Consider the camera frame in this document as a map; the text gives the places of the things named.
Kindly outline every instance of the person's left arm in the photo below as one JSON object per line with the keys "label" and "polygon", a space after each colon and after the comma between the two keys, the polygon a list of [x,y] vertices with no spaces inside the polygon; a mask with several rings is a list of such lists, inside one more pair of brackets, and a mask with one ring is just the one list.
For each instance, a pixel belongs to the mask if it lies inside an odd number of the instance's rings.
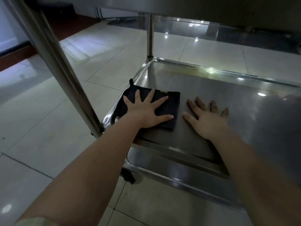
{"label": "person's left arm", "polygon": [[131,143],[140,128],[173,119],[154,111],[168,97],[153,103],[155,90],[141,102],[124,96],[128,112],[72,161],[18,219],[44,217],[59,225],[97,225],[105,211]]}

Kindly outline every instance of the person's right arm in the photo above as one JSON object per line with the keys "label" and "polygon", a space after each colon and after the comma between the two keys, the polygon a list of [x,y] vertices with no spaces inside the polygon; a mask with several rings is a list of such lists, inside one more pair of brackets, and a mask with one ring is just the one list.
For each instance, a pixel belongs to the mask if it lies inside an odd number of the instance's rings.
{"label": "person's right arm", "polygon": [[188,113],[183,117],[220,153],[253,225],[301,225],[301,189],[231,132],[228,109],[220,115],[215,101],[209,110],[198,97],[198,106],[187,102],[198,119]]}

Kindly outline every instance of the black fabric pouch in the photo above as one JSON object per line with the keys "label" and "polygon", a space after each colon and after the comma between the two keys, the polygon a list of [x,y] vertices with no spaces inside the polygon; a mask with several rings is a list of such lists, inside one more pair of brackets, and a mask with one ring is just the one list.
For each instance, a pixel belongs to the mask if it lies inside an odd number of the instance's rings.
{"label": "black fabric pouch", "polygon": [[[124,95],[127,96],[128,99],[132,103],[134,103],[135,102],[135,93],[137,90],[140,90],[141,101],[144,101],[145,98],[147,97],[147,95],[149,94],[149,92],[151,91],[151,89],[149,89],[149,88],[144,88],[141,86],[134,85],[133,79],[130,79],[130,87],[124,91],[121,99],[117,103],[116,109],[113,113],[113,117],[116,117],[116,116],[122,117],[123,115],[126,114],[126,112],[128,111],[128,108],[123,101],[123,96]],[[165,97],[165,96],[168,96],[168,100],[166,102],[164,102],[162,105],[160,105],[155,110],[155,114],[157,116],[171,114],[175,118],[173,118],[170,121],[163,122],[163,123],[157,125],[157,127],[173,130],[175,128],[175,124],[177,121],[177,114],[178,114],[178,109],[179,109],[179,104],[180,104],[180,92],[170,92],[170,91],[164,92],[164,91],[156,90],[155,94],[153,96],[152,102],[154,102],[162,97]]]}

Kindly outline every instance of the metal pole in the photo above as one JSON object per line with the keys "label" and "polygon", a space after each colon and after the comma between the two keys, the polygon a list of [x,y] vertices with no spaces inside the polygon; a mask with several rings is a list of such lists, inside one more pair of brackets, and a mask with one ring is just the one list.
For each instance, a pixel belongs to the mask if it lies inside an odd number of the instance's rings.
{"label": "metal pole", "polygon": [[153,57],[153,25],[155,21],[154,14],[146,14],[146,30],[147,30],[147,58]]}
{"label": "metal pole", "polygon": [[14,18],[28,35],[47,67],[88,125],[91,133],[100,137],[104,131],[80,82],[53,34],[36,0],[4,0]]}

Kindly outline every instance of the finger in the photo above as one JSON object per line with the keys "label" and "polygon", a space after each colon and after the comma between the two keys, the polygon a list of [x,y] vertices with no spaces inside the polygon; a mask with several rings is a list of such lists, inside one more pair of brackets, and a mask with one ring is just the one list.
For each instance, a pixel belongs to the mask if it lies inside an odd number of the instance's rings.
{"label": "finger", "polygon": [[225,108],[221,114],[221,117],[227,118],[229,116],[229,109]]}
{"label": "finger", "polygon": [[164,102],[166,102],[166,100],[168,99],[168,96],[162,97],[158,100],[156,100],[155,102],[152,103],[152,107],[154,109],[158,108],[160,105],[162,105]]}
{"label": "finger", "polygon": [[146,103],[151,103],[154,94],[155,94],[155,89],[152,89],[152,90],[149,92],[148,96],[145,98],[144,102],[146,102]]}
{"label": "finger", "polygon": [[162,116],[157,116],[156,118],[156,125],[157,124],[160,124],[162,122],[165,122],[165,121],[169,121],[169,120],[172,120],[174,118],[173,115],[162,115]]}
{"label": "finger", "polygon": [[212,112],[212,113],[218,113],[218,112],[219,112],[215,100],[212,100],[212,101],[210,102],[210,112]]}
{"label": "finger", "polygon": [[126,104],[126,106],[129,106],[129,105],[133,104],[133,103],[128,99],[127,96],[123,96],[123,101],[124,101],[124,103]]}
{"label": "finger", "polygon": [[204,104],[204,102],[202,102],[202,100],[199,97],[196,97],[195,100],[197,101],[197,105],[198,107],[200,107],[201,110],[207,111],[206,105]]}
{"label": "finger", "polygon": [[135,92],[135,103],[141,102],[140,90],[136,90]]}
{"label": "finger", "polygon": [[191,100],[187,100],[187,103],[189,105],[189,107],[192,109],[192,111],[198,116],[200,117],[202,114],[202,110]]}
{"label": "finger", "polygon": [[189,113],[184,112],[183,117],[185,120],[187,120],[192,126],[194,126],[197,122],[197,120],[191,116]]}

